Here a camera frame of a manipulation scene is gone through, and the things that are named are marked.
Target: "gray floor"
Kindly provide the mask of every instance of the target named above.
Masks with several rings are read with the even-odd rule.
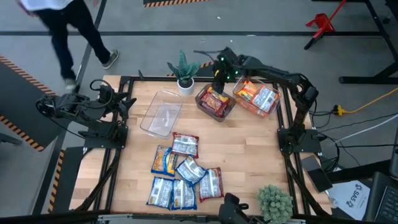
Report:
[[[93,17],[98,6],[87,1]],[[104,10],[100,31],[160,31],[160,30],[251,30],[251,31],[308,31],[304,24],[316,13],[330,15],[336,2],[311,2],[311,0],[211,0],[177,6],[143,8],[142,1],[109,0]],[[380,17],[391,15],[382,1],[373,1]],[[37,18],[24,15],[14,1],[2,2],[0,7],[0,30],[45,30]],[[339,31],[375,31],[373,19],[366,6],[348,3],[333,21]],[[397,42],[397,21],[392,19],[386,25],[388,33]],[[305,74],[318,88],[318,110],[330,110],[340,104],[345,109],[355,109],[380,95],[396,88],[393,85],[341,85],[342,75],[371,76],[392,62],[392,55],[380,37],[325,37],[309,51],[303,46],[309,37],[243,37],[243,36],[122,36],[103,37],[109,49],[119,49],[120,59],[114,67],[104,71],[94,53],[91,52],[84,73],[81,94],[96,97],[88,84],[92,79],[110,75],[137,75],[140,69],[144,75],[165,75],[170,73],[166,62],[175,62],[180,49],[191,61],[207,62],[202,55],[192,50],[218,50],[225,46],[237,53],[253,55],[264,63],[291,72]],[[87,45],[82,37],[69,38],[77,72]],[[48,85],[58,94],[64,93],[59,66],[46,36],[0,36],[0,53]],[[343,117],[332,116],[326,128],[350,124],[397,112],[398,95],[389,96],[356,114]],[[326,118],[315,118],[317,126]],[[368,128],[385,119],[328,132],[331,137],[342,138],[356,131]],[[398,119],[376,130],[356,136],[345,145],[392,143]],[[81,126],[71,124],[77,131]],[[0,131],[8,130],[0,124]],[[67,134],[63,147],[79,146],[82,141]],[[391,147],[348,149],[360,164],[369,164],[388,159]],[[49,161],[52,148],[35,152],[25,144],[13,147],[2,144],[0,151],[0,217],[27,215],[32,209],[37,191]],[[335,156],[335,148],[329,142],[323,143],[326,157]],[[357,163],[345,152],[341,152],[340,165],[354,167]]]

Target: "wooden table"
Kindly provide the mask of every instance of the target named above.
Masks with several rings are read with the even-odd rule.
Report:
[[[105,76],[104,79],[112,87],[116,87],[117,91],[120,76]],[[206,84],[197,82],[194,93],[184,97],[182,111],[174,131],[199,136],[197,163],[204,168],[220,167],[224,192],[235,194],[241,199],[241,203],[248,203],[249,209],[245,211],[246,214],[261,215],[256,200],[259,188],[272,184],[284,192],[289,192],[284,160],[277,142],[276,130],[279,127],[277,113],[260,118],[236,105],[227,119],[219,123],[196,106],[195,96]],[[225,92],[232,95],[232,88],[233,84],[226,84]],[[136,97],[137,101],[129,110],[127,121],[129,137],[121,154],[111,211],[217,215],[223,198],[209,199],[203,203],[197,199],[198,210],[169,211],[146,205],[154,177],[162,176],[150,172],[156,147],[159,144],[171,146],[173,141],[172,137],[163,140],[149,136],[139,127],[151,100],[160,90],[178,93],[175,82],[134,82],[132,97]],[[283,100],[281,102],[286,125],[288,122],[285,105]],[[307,127],[310,126],[309,119],[306,120],[306,124]],[[309,153],[300,155],[301,158],[311,156]],[[71,209],[79,206],[97,184],[103,156],[104,149],[94,149],[82,160],[70,204]],[[180,156],[177,164],[183,160],[184,157]],[[325,211],[331,213],[327,195],[318,194],[308,175],[304,173],[304,176],[305,183],[317,202]],[[101,208],[104,207],[107,191],[105,187]],[[196,185],[196,192],[198,195],[199,184]],[[303,213],[301,195],[297,186],[295,192],[298,210]]]

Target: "yellow and black hazard tape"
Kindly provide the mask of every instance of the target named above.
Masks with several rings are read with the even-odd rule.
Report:
[[[30,146],[39,152],[43,151],[44,147],[35,142],[32,138],[29,137],[25,132],[19,129],[15,124],[9,121],[4,115],[0,114],[0,121],[4,123],[11,131],[14,131],[19,137],[21,137],[24,141],[26,141]]]
[[[213,64],[214,64],[213,62],[203,63],[203,64],[200,65],[200,68],[209,67],[210,65],[213,65]],[[174,77],[175,75],[174,75],[174,73],[173,73],[173,74],[167,74],[166,76],[167,76],[167,77]]]
[[[65,150],[61,149],[60,157],[58,158],[57,169],[55,170],[54,184],[52,185],[49,209],[47,210],[49,213],[52,213],[54,211],[55,196],[57,194],[58,185],[60,182],[62,161],[63,161],[64,155],[65,155]]]
[[[203,1],[210,1],[210,0],[170,0],[170,1],[147,3],[144,5],[144,7],[171,6],[175,4],[187,4],[187,3],[203,2]]]
[[[42,90],[45,94],[48,95],[55,95],[55,93],[49,89],[47,86],[43,85],[41,82],[33,78],[23,69],[19,68],[17,65],[13,64],[10,60],[6,59],[2,55],[0,55],[0,62],[7,65],[11,68],[14,72],[18,73],[22,78],[25,78],[30,84],[36,86],[38,89]]]

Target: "yellow extension cord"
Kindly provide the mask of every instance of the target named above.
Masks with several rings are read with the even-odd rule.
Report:
[[[343,114],[356,113],[356,112],[360,111],[361,109],[363,109],[363,108],[365,108],[365,107],[371,105],[372,103],[374,103],[374,102],[376,102],[376,101],[379,101],[379,100],[383,99],[384,97],[393,94],[393,93],[394,93],[395,91],[397,91],[397,90],[398,90],[398,88],[395,88],[395,89],[393,89],[392,91],[390,91],[389,93],[386,93],[386,94],[380,96],[379,98],[377,98],[377,99],[375,99],[375,100],[372,100],[372,101],[370,101],[369,103],[366,103],[365,105],[363,105],[363,106],[361,106],[360,108],[358,108],[358,109],[356,109],[356,110],[353,110],[353,111],[346,111],[346,110],[344,110],[344,109],[341,107],[341,105],[337,105],[337,113],[338,113],[338,116],[342,116]]]

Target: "artificial plant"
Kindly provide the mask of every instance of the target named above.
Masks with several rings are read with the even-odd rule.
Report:
[[[167,65],[183,85],[186,85],[188,81],[194,75],[196,75],[196,73],[199,71],[200,68],[199,63],[188,64],[185,53],[182,50],[180,50],[180,61],[177,68],[168,62]]]
[[[271,223],[286,222],[293,214],[293,198],[280,190],[268,185],[259,189],[257,201],[259,202],[264,221]]]

